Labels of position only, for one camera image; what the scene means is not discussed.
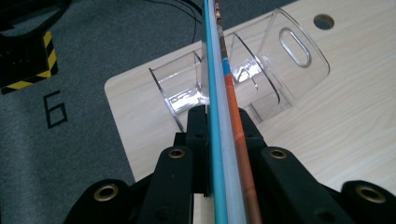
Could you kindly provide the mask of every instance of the gray carpet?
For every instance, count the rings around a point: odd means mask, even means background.
[[[177,1],[158,0],[177,5]],[[194,1],[198,6],[202,0]],[[224,28],[292,0],[221,2]],[[7,35],[37,26],[50,13],[17,24]],[[200,21],[201,16],[195,13]],[[117,178],[134,183],[108,106],[106,81],[201,39],[198,23],[181,10],[143,0],[74,1],[50,29],[59,73],[0,95],[1,223],[62,223],[89,185]],[[48,128],[49,107],[64,103],[67,121]],[[63,118],[51,113],[53,122]]]

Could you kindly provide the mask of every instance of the black tape marking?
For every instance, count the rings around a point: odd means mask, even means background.
[[[51,129],[51,128],[55,127],[55,126],[58,126],[58,125],[60,125],[63,122],[67,122],[66,107],[65,107],[64,103],[61,103],[61,104],[58,104],[56,106],[53,106],[53,107],[49,108],[48,101],[47,101],[47,99],[50,98],[51,96],[54,96],[54,95],[57,95],[57,94],[60,94],[60,93],[61,93],[61,91],[55,91],[53,93],[50,93],[50,94],[44,96],[44,108],[46,110],[47,125],[48,125],[49,129]],[[63,118],[59,119],[58,121],[56,121],[54,123],[52,123],[51,118],[50,118],[50,113],[53,112],[56,109],[61,109]]]

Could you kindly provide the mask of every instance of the transparent plastic holder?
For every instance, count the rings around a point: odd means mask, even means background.
[[[315,42],[281,9],[225,36],[238,105],[257,124],[282,112],[319,84],[330,66]],[[183,132],[190,108],[204,104],[201,50],[150,68]]]

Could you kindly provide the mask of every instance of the black plastic mount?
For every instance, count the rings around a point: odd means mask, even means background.
[[[346,182],[341,192],[319,184],[290,151],[268,147],[244,110],[240,115],[263,222],[396,223],[390,192],[365,181]],[[187,132],[176,134],[152,175],[129,188],[117,180],[96,183],[65,223],[192,223],[193,194],[209,192],[208,142],[205,107],[196,106],[189,111]],[[95,195],[110,199],[98,201]]]

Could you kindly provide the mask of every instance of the wooden table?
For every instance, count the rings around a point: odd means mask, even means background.
[[[396,1],[302,0],[283,9],[315,40],[331,72],[292,108],[258,125],[266,143],[292,151],[320,183],[333,189],[362,179],[396,194]],[[318,14],[333,17],[334,27],[317,28],[313,19]],[[136,181],[152,173],[160,152],[172,146],[178,132],[149,68],[200,45],[106,83]]]

